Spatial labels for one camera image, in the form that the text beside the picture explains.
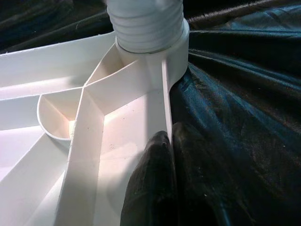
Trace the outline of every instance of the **white plastic part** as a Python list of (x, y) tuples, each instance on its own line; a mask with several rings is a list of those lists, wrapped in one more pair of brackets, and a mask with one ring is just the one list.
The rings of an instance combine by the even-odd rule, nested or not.
[(133, 53), (171, 47), (184, 30), (182, 0), (107, 0), (118, 44)]
[[(0, 180), (0, 225), (118, 226), (129, 177), (146, 143), (160, 130), (171, 137), (169, 91), (186, 71), (188, 39), (184, 21), (176, 42), (152, 54), (130, 53), (110, 33), (0, 56), (0, 66), (14, 74), (0, 88), (0, 109), (5, 109), (0, 136), (38, 125), (45, 132), (24, 129), (30, 131), (24, 146), (29, 150), (12, 156), (14, 166)], [(56, 61), (62, 53), (66, 58)], [(26, 73), (14, 71), (23, 57)], [(10, 59), (10, 66), (3, 59)], [(38, 72), (37, 61), (43, 65)], [(57, 86), (53, 73), (69, 82)], [(8, 144), (6, 150), (18, 148)]]

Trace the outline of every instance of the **white ribbed hose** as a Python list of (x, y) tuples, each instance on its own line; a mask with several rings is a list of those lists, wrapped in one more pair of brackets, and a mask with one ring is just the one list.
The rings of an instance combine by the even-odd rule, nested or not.
[(118, 44), (133, 53), (171, 47), (184, 28), (182, 0), (107, 0)]

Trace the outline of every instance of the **white plastic tray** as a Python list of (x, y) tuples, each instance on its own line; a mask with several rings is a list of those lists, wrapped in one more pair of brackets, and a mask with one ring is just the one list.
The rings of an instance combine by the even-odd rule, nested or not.
[(170, 135), (187, 48), (137, 57), (109, 33), (1, 55), (0, 225), (118, 226), (147, 141)]

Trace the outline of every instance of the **black tarp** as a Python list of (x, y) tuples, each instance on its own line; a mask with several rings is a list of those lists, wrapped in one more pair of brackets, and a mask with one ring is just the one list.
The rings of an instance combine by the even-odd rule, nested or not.
[[(2, 53), (111, 31), (101, 1), (2, 2)], [(189, 67), (170, 93), (181, 224), (301, 225), (301, 1), (184, 10)]]

